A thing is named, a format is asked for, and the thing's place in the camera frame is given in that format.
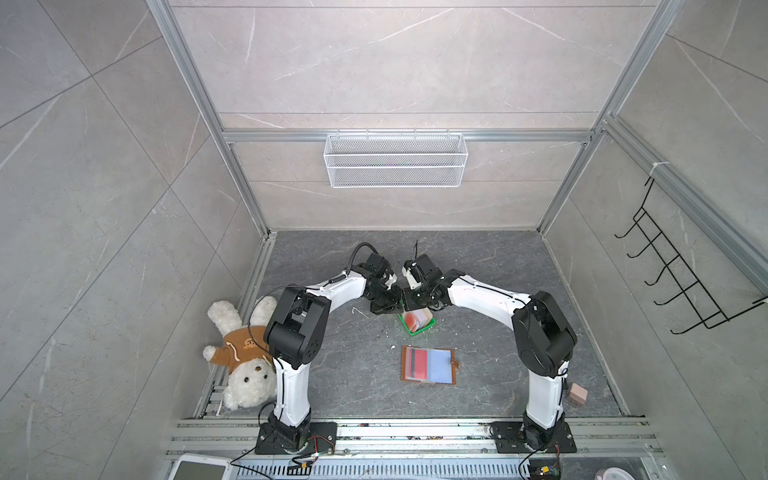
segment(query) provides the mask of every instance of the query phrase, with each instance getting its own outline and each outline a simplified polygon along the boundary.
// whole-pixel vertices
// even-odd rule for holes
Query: stuffed animal
[[[243,327],[232,303],[221,300],[208,309],[208,317],[224,337],[224,347],[209,345],[203,349],[203,357],[216,365],[230,367],[229,382],[224,388],[224,406],[229,410],[258,406],[275,396],[272,356],[259,346],[269,350],[264,342],[264,330],[276,305],[277,300],[271,296],[256,305],[250,316],[250,333]]]

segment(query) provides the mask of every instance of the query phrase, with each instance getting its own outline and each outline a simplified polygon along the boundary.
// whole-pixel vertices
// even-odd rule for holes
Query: green tray
[[[402,323],[402,325],[403,325],[403,326],[406,328],[406,332],[407,332],[407,333],[408,333],[410,336],[419,335],[421,332],[423,332],[424,330],[428,329],[430,326],[432,326],[432,325],[435,325],[435,317],[432,317],[432,319],[431,319],[431,320],[429,320],[429,323],[427,323],[426,325],[424,325],[422,328],[420,328],[420,329],[416,330],[415,332],[412,332],[412,331],[410,331],[410,330],[408,329],[408,326],[406,325],[406,319],[402,318],[402,315],[400,315],[399,313],[397,314],[397,316],[398,316],[398,318],[400,318],[400,322],[401,322],[401,323]]]

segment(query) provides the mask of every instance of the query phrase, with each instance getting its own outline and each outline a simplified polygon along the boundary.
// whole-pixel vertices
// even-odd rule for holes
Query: white wire basket
[[[458,187],[467,163],[461,134],[330,134],[323,152],[333,188]]]

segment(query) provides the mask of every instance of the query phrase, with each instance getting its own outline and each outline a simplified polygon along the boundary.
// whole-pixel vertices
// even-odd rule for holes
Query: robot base
[[[335,422],[310,422],[306,425],[302,424],[296,429],[291,429],[279,422],[265,422],[259,428],[259,432],[264,432],[264,439],[261,438],[262,434],[260,433],[257,447],[253,450],[253,453],[255,455],[284,455],[286,453],[291,455],[309,455],[315,452],[315,442],[312,440],[312,435],[322,436],[336,443],[336,429],[337,425]],[[302,446],[297,452],[295,448],[299,443]],[[328,445],[328,442],[325,440],[318,439],[317,447],[323,452],[330,449],[331,445]]]
[[[560,447],[560,453],[576,453],[576,443],[571,434],[571,427],[558,420],[562,425],[558,425],[552,433],[549,447],[543,452],[556,453],[554,444]],[[531,449],[526,445],[525,431],[523,422],[493,422],[491,424],[491,435],[496,442],[496,451],[498,453],[531,453]]]

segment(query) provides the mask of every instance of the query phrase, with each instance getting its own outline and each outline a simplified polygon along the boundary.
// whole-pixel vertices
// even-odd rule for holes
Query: brown sweater
[[[263,326],[251,326],[250,334],[248,333],[248,327],[229,332],[224,337],[224,347],[217,347],[214,357],[210,359],[211,363],[216,365],[230,367],[230,372],[235,370],[241,363],[249,362],[253,359],[263,358],[267,362],[272,362],[272,356],[259,348],[264,347],[269,350],[269,346],[264,343],[264,330]],[[253,338],[258,342],[254,343],[250,338],[251,334]]]

